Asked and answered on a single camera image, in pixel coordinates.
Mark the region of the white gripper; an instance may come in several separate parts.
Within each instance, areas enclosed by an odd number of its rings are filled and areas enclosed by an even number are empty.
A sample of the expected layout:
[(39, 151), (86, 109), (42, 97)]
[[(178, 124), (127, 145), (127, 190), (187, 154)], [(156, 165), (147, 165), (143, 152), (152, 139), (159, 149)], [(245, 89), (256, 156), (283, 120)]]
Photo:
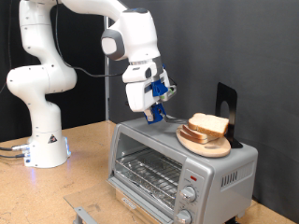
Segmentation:
[[(122, 81), (126, 84), (125, 91), (131, 110), (144, 111), (147, 121), (153, 121), (154, 117), (149, 107), (157, 103), (161, 96), (168, 92), (169, 87), (167, 73), (162, 64), (131, 64), (122, 75)], [(161, 109), (163, 115), (167, 116), (163, 105)]]

